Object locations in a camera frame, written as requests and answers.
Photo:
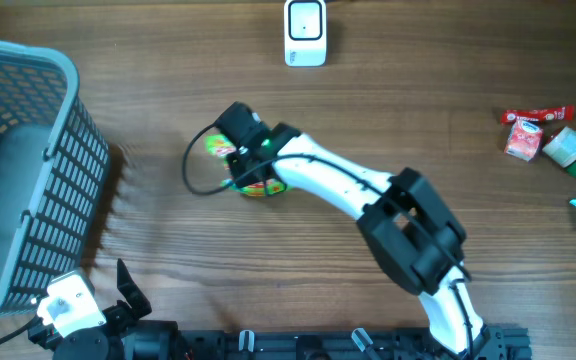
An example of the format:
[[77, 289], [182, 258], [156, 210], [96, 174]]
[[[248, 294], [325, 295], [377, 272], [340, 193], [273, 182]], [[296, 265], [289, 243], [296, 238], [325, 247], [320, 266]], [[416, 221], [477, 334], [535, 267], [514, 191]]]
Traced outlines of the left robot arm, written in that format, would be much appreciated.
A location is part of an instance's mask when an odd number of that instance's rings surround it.
[[28, 339], [61, 360], [189, 360], [192, 349], [173, 321], [147, 321], [151, 303], [125, 263], [116, 264], [123, 298], [102, 310], [95, 289], [81, 270], [51, 280], [37, 301]]

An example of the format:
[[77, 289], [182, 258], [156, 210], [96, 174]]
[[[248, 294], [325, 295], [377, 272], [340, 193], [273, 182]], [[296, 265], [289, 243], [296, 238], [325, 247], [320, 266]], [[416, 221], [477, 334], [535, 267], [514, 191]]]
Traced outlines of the red Nescafe coffee stick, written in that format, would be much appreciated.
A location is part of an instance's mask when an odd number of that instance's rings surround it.
[[576, 107], [574, 105], [536, 110], [506, 110], [500, 118], [500, 123], [512, 124], [517, 121], [527, 121], [532, 123], [572, 121], [575, 110]]

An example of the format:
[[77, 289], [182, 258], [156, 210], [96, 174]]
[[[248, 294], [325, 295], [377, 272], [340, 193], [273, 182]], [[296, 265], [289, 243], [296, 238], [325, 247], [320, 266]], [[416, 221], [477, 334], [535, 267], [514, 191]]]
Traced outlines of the green lid jar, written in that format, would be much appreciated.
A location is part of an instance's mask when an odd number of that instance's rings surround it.
[[576, 176], [576, 131], [565, 126], [545, 142], [543, 152], [569, 175]]

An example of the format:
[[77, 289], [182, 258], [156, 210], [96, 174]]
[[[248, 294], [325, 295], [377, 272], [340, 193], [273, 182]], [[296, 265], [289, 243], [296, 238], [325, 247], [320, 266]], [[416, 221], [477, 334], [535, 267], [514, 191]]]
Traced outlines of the white barcode scanner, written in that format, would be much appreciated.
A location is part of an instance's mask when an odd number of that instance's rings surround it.
[[284, 60], [290, 67], [323, 66], [327, 57], [327, 8], [323, 0], [284, 3]]

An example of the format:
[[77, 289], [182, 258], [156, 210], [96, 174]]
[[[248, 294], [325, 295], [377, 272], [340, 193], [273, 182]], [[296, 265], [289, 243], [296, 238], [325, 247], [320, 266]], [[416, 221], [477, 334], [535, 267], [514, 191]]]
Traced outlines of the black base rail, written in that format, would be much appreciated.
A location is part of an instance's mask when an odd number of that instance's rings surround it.
[[[183, 359], [220, 360], [422, 360], [451, 359], [426, 328], [353, 332], [182, 331]], [[531, 360], [528, 331], [488, 326], [460, 359]]]

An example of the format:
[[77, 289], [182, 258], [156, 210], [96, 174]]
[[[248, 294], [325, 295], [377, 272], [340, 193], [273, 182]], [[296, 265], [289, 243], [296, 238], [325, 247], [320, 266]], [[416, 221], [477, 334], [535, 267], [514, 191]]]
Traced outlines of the grey plastic shopping basket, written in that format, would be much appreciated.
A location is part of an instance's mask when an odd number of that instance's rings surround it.
[[0, 41], [0, 316], [80, 263], [110, 155], [79, 87], [61, 52]]

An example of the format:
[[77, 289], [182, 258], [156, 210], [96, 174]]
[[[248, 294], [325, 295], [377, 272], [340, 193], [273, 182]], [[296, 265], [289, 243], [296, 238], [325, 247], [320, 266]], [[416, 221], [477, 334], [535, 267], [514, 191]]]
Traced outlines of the small red tissue pack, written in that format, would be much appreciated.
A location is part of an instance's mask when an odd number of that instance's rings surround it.
[[504, 153], [531, 161], [538, 153], [543, 137], [543, 129], [524, 120], [517, 120], [511, 127]]

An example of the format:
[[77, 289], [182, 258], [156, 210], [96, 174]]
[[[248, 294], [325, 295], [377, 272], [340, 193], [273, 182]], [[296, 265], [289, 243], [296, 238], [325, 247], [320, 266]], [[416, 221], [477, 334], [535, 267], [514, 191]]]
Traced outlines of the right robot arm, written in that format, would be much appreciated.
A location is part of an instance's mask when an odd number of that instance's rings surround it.
[[382, 272], [418, 297], [434, 340], [451, 356], [475, 358], [484, 323], [466, 288], [466, 232], [424, 176], [411, 168], [393, 175], [360, 166], [285, 124], [218, 130], [236, 148], [228, 156], [236, 186], [271, 175], [347, 214]]

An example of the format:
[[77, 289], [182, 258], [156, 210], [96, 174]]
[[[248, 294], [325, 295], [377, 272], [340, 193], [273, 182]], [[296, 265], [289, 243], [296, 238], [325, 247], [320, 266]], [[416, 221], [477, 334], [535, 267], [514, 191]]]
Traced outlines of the Haribo gummy candy bag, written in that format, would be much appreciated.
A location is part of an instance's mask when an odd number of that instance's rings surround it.
[[[204, 140], [204, 145], [206, 151], [210, 155], [221, 159], [224, 168], [229, 171], [230, 168], [226, 157], [235, 151], [234, 145], [224, 135], [217, 134], [207, 136]], [[260, 181], [244, 188], [232, 186], [231, 189], [249, 197], [266, 197], [288, 191], [290, 187], [276, 178], [271, 178], [266, 183]]]

